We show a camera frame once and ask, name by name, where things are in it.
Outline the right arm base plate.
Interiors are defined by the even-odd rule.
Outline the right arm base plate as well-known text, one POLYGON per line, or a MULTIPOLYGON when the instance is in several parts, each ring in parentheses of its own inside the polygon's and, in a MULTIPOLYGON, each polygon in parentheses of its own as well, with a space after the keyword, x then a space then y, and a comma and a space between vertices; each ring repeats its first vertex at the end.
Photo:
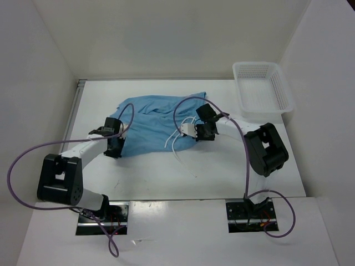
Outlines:
POLYGON ((225 202, 229 233, 279 231, 273 201, 266 199, 253 204, 244 199, 233 199, 225 202))

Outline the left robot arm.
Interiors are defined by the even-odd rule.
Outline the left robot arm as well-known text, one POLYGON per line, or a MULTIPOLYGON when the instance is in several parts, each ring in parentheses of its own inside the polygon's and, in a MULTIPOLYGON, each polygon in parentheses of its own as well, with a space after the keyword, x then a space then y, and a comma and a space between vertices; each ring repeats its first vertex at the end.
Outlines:
POLYGON ((87 209, 97 221, 111 214, 108 196, 84 188, 83 170, 98 155, 120 158, 129 125, 108 117, 104 126, 92 130, 87 141, 61 154, 47 155, 42 164, 37 198, 46 202, 77 207, 82 215, 87 209))

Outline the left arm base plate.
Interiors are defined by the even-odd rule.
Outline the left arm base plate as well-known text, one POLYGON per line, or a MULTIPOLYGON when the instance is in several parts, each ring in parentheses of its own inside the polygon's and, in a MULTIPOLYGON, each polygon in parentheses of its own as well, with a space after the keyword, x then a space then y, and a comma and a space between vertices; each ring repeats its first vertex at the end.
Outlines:
MULTIPOLYGON (((127 235, 129 202, 110 201, 108 216, 100 219, 100 224, 107 233, 115 235, 127 235)), ((79 213, 76 236, 104 235, 99 225, 89 215, 79 213)))

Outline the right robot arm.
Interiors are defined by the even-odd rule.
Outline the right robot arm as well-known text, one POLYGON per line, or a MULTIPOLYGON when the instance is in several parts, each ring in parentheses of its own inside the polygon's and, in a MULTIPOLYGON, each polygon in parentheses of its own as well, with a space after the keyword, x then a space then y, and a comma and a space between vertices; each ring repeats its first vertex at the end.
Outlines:
POLYGON ((283 167, 289 159, 288 151, 274 124, 263 125, 245 122, 228 113, 216 113, 209 104, 196 110, 201 124, 195 126, 196 140, 215 139, 216 135, 226 135, 242 142, 246 154, 246 181, 243 210, 247 218, 257 217, 267 205, 267 199, 250 199, 251 172, 267 178, 283 167))

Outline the light blue shorts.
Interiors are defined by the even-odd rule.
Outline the light blue shorts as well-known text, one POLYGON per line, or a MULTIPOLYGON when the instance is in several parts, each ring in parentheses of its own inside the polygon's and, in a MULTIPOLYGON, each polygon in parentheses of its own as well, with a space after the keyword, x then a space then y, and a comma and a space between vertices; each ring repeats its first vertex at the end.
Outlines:
POLYGON ((176 136, 174 121, 180 125, 189 123, 193 117, 197 117, 196 109, 205 102, 206 92, 192 94, 194 97, 182 103, 176 114, 174 109, 183 96, 147 95, 127 98, 121 102, 111 117, 128 124, 131 119, 131 107, 123 110, 128 103, 134 105, 133 123, 126 133, 126 140, 121 152, 123 157, 133 157, 151 152, 171 152, 171 146, 175 151, 184 151, 195 146, 196 141, 189 137, 179 137, 176 141, 170 136, 176 136))

